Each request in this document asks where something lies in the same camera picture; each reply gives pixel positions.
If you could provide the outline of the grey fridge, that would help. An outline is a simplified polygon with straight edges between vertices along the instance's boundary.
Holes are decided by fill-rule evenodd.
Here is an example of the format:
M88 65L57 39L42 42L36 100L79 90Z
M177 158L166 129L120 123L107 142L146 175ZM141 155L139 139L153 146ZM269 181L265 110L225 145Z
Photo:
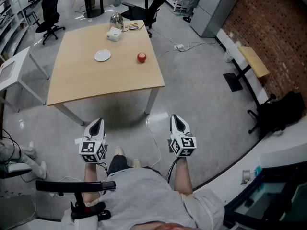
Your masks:
M200 37L214 38L238 0L199 0L190 26Z

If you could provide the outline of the person's grey shirt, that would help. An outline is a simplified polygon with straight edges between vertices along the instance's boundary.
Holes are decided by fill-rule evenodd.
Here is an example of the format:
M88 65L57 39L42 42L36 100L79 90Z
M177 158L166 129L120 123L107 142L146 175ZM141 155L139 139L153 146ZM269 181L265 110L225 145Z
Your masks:
M223 224L224 206L210 189L184 195L172 190L161 175L147 168L112 173L106 181L114 181L116 188L106 191L95 203L104 202L111 218L82 221L81 226L75 227L68 209L61 221L62 230L130 230L153 222L219 230Z

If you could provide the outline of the silver steel kettle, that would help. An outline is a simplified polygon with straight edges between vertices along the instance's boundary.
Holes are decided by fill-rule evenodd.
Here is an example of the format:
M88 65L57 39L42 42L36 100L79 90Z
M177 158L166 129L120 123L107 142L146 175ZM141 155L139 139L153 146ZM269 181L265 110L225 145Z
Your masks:
M123 17L120 13L115 12L110 17L110 28L115 27L117 29L122 30L124 28Z

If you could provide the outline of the white trash can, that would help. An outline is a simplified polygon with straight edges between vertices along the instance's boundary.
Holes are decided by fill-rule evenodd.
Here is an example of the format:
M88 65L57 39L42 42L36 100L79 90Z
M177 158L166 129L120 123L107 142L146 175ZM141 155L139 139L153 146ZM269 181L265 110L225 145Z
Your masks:
M225 53L224 53L223 60L226 63L230 63L233 59L234 59L234 56L233 56L233 54L231 52L231 49L227 48Z

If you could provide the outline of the person's dark trousers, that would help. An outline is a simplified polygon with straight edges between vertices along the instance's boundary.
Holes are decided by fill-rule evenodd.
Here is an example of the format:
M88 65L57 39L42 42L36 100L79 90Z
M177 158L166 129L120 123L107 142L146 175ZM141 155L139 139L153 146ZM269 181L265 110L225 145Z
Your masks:
M124 155L115 155L110 163L108 169L108 175L129 169L130 166L127 164L127 159Z

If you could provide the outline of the person's right forearm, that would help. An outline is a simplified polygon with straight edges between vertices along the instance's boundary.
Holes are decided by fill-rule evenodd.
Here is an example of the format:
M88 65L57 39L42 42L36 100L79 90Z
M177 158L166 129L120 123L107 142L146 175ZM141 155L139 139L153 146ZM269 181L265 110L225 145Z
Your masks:
M176 162L174 190L186 196L193 193L188 162L185 157L179 158Z

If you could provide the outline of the white floor appliance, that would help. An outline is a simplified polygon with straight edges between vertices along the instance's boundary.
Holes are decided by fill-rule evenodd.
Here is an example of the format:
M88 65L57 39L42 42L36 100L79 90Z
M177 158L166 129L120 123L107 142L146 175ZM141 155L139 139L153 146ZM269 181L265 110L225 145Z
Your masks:
M25 163L0 164L0 179L7 179L31 172L32 169Z

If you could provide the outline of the white tissue pack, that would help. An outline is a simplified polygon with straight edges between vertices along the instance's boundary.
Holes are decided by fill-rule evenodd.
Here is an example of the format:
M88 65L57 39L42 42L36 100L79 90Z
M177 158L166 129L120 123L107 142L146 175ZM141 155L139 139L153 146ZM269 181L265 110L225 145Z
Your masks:
M107 32L107 39L118 42L120 40L122 34L122 29L118 29L116 27L111 27L110 30Z

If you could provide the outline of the person's left forearm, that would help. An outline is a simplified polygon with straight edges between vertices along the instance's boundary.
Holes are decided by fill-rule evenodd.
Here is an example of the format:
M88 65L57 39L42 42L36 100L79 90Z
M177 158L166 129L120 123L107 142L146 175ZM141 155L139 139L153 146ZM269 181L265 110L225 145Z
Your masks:
M84 171L84 182L96 182L97 170L95 163L86 163ZM83 200L85 203L92 203L100 197L99 192L83 193Z

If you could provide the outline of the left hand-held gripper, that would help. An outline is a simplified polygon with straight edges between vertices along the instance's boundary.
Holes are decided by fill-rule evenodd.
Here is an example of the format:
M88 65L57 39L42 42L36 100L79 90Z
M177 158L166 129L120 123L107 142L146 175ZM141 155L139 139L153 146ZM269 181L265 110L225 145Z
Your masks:
M84 131L84 137L75 139L79 155L85 163L102 163L106 156L105 125L102 118L91 122Z

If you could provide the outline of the white plate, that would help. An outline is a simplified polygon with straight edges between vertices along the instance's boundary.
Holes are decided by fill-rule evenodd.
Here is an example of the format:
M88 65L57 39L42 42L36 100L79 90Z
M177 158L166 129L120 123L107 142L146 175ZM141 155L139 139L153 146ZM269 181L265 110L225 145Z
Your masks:
M99 50L94 55L94 59L98 62L107 61L110 57L111 57L111 52L107 49Z

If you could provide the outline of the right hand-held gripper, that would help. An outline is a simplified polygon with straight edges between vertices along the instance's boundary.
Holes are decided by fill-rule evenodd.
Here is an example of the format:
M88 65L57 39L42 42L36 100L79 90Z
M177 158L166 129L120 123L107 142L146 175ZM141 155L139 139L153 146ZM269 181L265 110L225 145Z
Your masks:
M180 116L173 114L170 118L172 135L168 140L169 152L176 157L189 157L197 148L196 138L191 134L189 124Z

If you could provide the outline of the small white table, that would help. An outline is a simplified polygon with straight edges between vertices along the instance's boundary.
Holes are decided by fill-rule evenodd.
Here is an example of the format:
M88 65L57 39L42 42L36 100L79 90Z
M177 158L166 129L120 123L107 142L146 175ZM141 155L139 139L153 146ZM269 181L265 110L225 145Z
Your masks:
M27 58L30 58L33 63L36 65L38 70L46 77L48 80L50 76L48 73L38 64L33 53L30 50L30 47L22 50L16 55L12 56L8 60L2 63L0 66L0 92L7 90L13 85L18 85L22 89L28 91L33 95L42 105L46 104L46 101L39 97L25 82L22 80L22 70L24 63Z

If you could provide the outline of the black chest mount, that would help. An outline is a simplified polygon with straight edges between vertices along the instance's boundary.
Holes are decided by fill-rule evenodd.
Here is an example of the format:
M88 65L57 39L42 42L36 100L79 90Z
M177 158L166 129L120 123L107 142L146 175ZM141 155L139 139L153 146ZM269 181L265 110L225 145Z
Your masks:
M106 204L99 202L98 204L87 207L83 201L83 193L95 193L107 190L115 190L116 183L110 182L49 182L37 181L35 183L38 191L74 194L76 203L71 203L71 217L73 220L86 219L97 216L98 220L107 220L111 218L110 211L106 210Z

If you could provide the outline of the wooden bench with black stand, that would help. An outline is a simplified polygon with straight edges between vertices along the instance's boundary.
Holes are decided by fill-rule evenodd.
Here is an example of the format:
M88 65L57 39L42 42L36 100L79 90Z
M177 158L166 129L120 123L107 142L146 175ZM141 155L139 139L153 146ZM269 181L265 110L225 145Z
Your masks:
M238 75L234 73L223 74L232 92L236 92L243 89L239 79L242 78L250 69L254 71L258 78L269 74L267 67L264 65L263 61L260 59L260 57L254 51L253 48L239 46L238 50L244 56L248 65Z

